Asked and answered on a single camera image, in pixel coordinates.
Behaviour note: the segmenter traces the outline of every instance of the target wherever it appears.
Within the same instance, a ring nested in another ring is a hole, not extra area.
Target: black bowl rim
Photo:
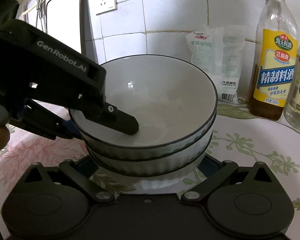
[[[171,153],[167,153],[167,154],[164,154],[164,155],[160,155],[159,157],[153,157],[153,158],[149,158],[149,159],[134,159],[134,160],[127,160],[127,159],[116,159],[116,158],[112,158],[110,156],[106,156],[104,154],[101,154],[99,153],[98,150],[96,150],[85,138],[83,138],[83,141],[84,143],[94,152],[97,152],[99,155],[101,155],[102,157],[106,158],[106,159],[109,159],[109,160],[115,160],[115,161],[120,161],[120,162],[146,162],[146,161],[154,161],[154,160],[160,160],[162,158],[166,158],[166,157],[169,157],[173,154],[176,154],[180,151],[183,151],[187,148],[189,148],[191,145],[193,145],[194,143],[196,143],[197,141],[199,141],[200,139],[202,139],[203,136],[207,135],[207,131],[209,129],[211,129],[211,127],[213,127],[213,124],[215,122],[217,118],[217,114],[214,115],[214,118],[211,122],[211,124],[209,125],[208,129],[205,130],[200,136],[198,136],[194,141],[190,142],[190,143],[187,143],[185,146],[183,146],[182,148],[180,149],[177,149],[177,150],[174,150],[173,152]]]
[[[159,148],[159,147],[164,147],[164,146],[167,146],[167,145],[170,145],[170,144],[174,144],[174,143],[177,143],[179,141],[183,141],[185,139],[187,139],[188,137],[194,135],[195,133],[197,133],[198,131],[200,131],[207,123],[209,123],[209,121],[213,118],[214,114],[217,112],[217,107],[218,107],[218,92],[217,92],[217,88],[215,86],[215,84],[213,83],[212,79],[202,70],[200,69],[199,67],[197,67],[196,65],[190,63],[190,62],[187,62],[183,59],[179,59],[179,58],[176,58],[176,57],[171,57],[171,56],[165,56],[165,55],[158,55],[158,54],[140,54],[140,55],[131,55],[131,56],[125,56],[125,57],[119,57],[119,58],[116,58],[116,59],[113,59],[113,60],[110,60],[110,61],[107,61],[102,65],[106,64],[106,63],[109,63],[109,62],[112,62],[114,60],[118,60],[118,59],[122,59],[122,58],[127,58],[127,57],[140,57],[140,56],[159,56],[159,57],[168,57],[168,58],[173,58],[173,59],[177,59],[177,60],[181,60],[183,62],[186,62],[190,65],[192,65],[193,67],[199,69],[203,74],[205,74],[207,76],[207,78],[211,81],[212,85],[213,85],[213,88],[214,88],[214,91],[215,91],[215,94],[216,94],[216,102],[215,102],[215,106],[213,108],[213,112],[212,114],[210,115],[210,117],[208,118],[208,120],[203,124],[201,125],[197,130],[193,131],[192,133],[186,135],[186,136],[183,136],[182,138],[179,138],[177,140],[174,140],[174,141],[171,141],[171,142],[167,142],[167,143],[163,143],[163,144],[158,144],[158,145],[152,145],[152,146],[122,146],[122,145],[116,145],[116,144],[112,144],[112,143],[108,143],[108,142],[105,142],[105,141],[102,141],[98,138],[95,138],[93,137],[92,135],[90,135],[89,133],[85,132],[74,120],[74,118],[72,117],[72,114],[71,114],[71,109],[69,109],[69,115],[70,115],[70,118],[71,120],[74,122],[75,126],[78,128],[78,130],[85,134],[86,136],[90,137],[91,139],[93,140],[96,140],[96,141],[100,141],[101,143],[103,144],[106,144],[106,145],[109,145],[111,147],[116,147],[116,148],[124,148],[124,149],[149,149],[149,148]]]
[[[178,170],[181,170],[183,169],[184,167],[192,164],[193,162],[195,162],[198,158],[200,158],[202,156],[202,154],[205,154],[205,151],[208,149],[210,143],[211,143],[211,140],[212,140],[212,136],[213,134],[211,134],[210,136],[210,140],[209,142],[207,143],[207,145],[205,146],[205,148],[195,157],[193,158],[191,161],[189,161],[188,163],[182,165],[181,167],[179,168],[176,168],[176,169],[173,169],[171,171],[166,171],[164,173],[159,173],[159,174],[154,174],[154,175],[144,175],[144,176],[140,176],[140,175],[131,175],[131,174],[126,174],[124,172],[118,172],[118,171],[114,171],[113,169],[109,168],[107,165],[105,165],[103,162],[101,162],[98,158],[96,158],[95,156],[93,156],[89,150],[87,149],[87,151],[89,152],[89,155],[91,156],[92,160],[98,165],[100,166],[101,168],[103,169],[106,169],[108,171],[111,171],[115,174],[118,174],[118,175],[122,175],[122,176],[126,176],[126,177],[132,177],[132,178],[151,178],[151,177],[157,177],[157,176],[162,176],[162,175],[167,175],[169,173],[173,173],[175,171],[178,171]]]

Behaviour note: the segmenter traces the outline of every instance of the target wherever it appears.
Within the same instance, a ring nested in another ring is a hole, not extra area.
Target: white ceramic bowl
[[[205,157],[206,155],[205,151],[208,148],[208,145],[190,163],[178,169],[175,169],[173,171],[166,172],[163,174],[158,174],[155,176],[130,176],[117,171],[115,172],[110,168],[103,166],[97,159],[95,159],[93,155],[91,155],[91,157],[99,165],[100,171],[107,174],[116,182],[119,182],[126,186],[132,186],[138,189],[159,189],[159,188],[169,187],[173,184],[176,184],[179,181],[183,180],[188,174],[193,172]]]
[[[70,110],[82,136],[103,155],[126,159],[161,156],[194,141],[217,111],[217,90],[196,66],[159,55],[106,62],[106,101],[133,115],[139,131],[126,135]]]
[[[98,150],[93,149],[87,142],[86,145],[91,155],[96,157],[100,163],[105,164],[115,171],[124,172],[129,175],[154,175],[174,170],[191,162],[191,160],[196,158],[209,143],[212,130],[213,125],[211,124],[210,129],[207,132],[199,136],[189,145],[168,155],[151,160],[117,160],[99,154]]]

